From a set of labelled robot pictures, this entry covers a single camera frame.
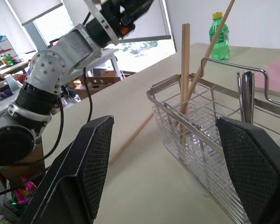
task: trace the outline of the yellow bottle cap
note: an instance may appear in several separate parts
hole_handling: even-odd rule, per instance
[[[222,12],[217,12],[213,14],[213,20],[217,20],[223,17],[223,13]]]

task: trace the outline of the black cable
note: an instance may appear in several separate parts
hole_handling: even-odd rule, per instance
[[[89,20],[89,17],[91,16],[91,13],[90,12],[88,12],[88,14],[87,14],[87,16],[86,16],[86,18],[84,19],[84,21],[83,21],[83,25],[85,25],[86,23],[87,23],[87,21]]]
[[[57,148],[57,146],[60,142],[62,132],[63,132],[63,125],[64,125],[64,112],[63,112],[63,106],[62,106],[61,98],[58,98],[58,104],[59,104],[59,107],[60,107],[60,128],[59,128],[59,133],[58,133],[57,140],[55,142],[55,145],[51,149],[51,151],[48,154],[46,154],[44,157],[42,157],[42,158],[40,158],[36,161],[33,161],[33,162],[16,162],[14,164],[0,164],[0,167],[5,167],[5,166],[11,166],[11,167],[30,166],[30,165],[39,163],[39,162],[47,159],[49,156],[51,156],[55,152],[55,150],[56,150],[56,148]]]
[[[87,91],[87,95],[88,95],[88,99],[89,99],[89,105],[90,105],[90,111],[89,111],[89,115],[88,115],[88,119],[87,119],[87,123],[88,123],[92,116],[93,104],[92,104],[92,98],[91,98],[91,94],[90,94],[88,84],[87,84],[86,68],[83,68],[83,79],[84,79],[84,83],[85,83],[85,87],[86,87],[86,91]]]
[[[43,173],[45,173],[50,167],[47,167],[45,168],[44,170],[41,170],[39,171],[37,174],[33,175],[29,180],[26,180],[25,182],[13,187],[13,188],[10,188],[10,189],[7,189],[7,190],[4,190],[2,192],[0,192],[0,196],[1,195],[4,195],[4,194],[7,194],[11,191],[14,191],[14,190],[17,190],[18,188],[24,186],[26,183],[30,182],[30,181],[33,181],[35,178],[39,177],[40,175],[42,175]]]

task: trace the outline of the wire basket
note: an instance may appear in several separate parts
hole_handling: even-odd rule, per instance
[[[222,64],[265,73],[254,68]],[[190,81],[193,78],[194,75],[189,75]],[[196,92],[187,102],[188,113],[184,115],[180,113],[181,106],[184,105],[180,103],[180,86],[181,75],[175,75],[153,85],[147,92],[147,97],[153,102],[164,146],[194,174],[235,223],[250,223],[229,177],[215,124],[217,117],[241,120],[239,93],[200,79]],[[268,95],[266,98],[280,105]],[[280,106],[274,104],[255,99],[253,124],[264,129],[280,145]]]

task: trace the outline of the basket handle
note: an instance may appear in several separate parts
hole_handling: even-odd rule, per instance
[[[265,77],[265,98],[267,99],[267,101],[271,102],[272,104],[280,106],[280,102],[269,98],[269,75],[265,70],[252,68],[252,67],[247,67],[247,66],[238,65],[238,64],[221,62],[221,61],[217,61],[217,60],[214,60],[214,59],[211,59],[211,58],[204,57],[203,59],[201,59],[201,68],[202,68],[201,77],[204,76],[204,67],[202,66],[204,64],[204,61],[210,61],[210,62],[214,62],[214,63],[218,63],[218,64],[223,64],[223,65],[226,65],[226,66],[231,66],[231,67],[235,67],[235,68],[239,68],[239,69],[245,69],[245,70],[250,70],[250,71],[255,71],[255,72],[262,73]]]

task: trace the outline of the pink cloth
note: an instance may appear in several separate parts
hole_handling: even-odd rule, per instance
[[[269,90],[280,92],[280,57],[269,63],[265,68],[269,75]],[[258,73],[255,77],[255,87],[264,89],[265,78],[263,74]]]

